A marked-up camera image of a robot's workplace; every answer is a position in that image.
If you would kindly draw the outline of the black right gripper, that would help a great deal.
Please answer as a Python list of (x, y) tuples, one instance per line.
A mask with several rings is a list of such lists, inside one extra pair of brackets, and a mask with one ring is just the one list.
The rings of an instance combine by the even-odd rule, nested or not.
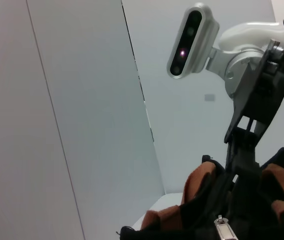
[[(242, 168), (247, 175), (259, 175), (255, 141), (259, 142), (284, 98), (284, 49), (272, 40), (255, 69), (247, 66), (233, 97), (234, 113), (224, 141), (228, 144), (225, 170), (238, 174), (238, 149), (242, 117), (249, 118), (242, 144)], [(256, 121), (254, 132), (251, 127)]]

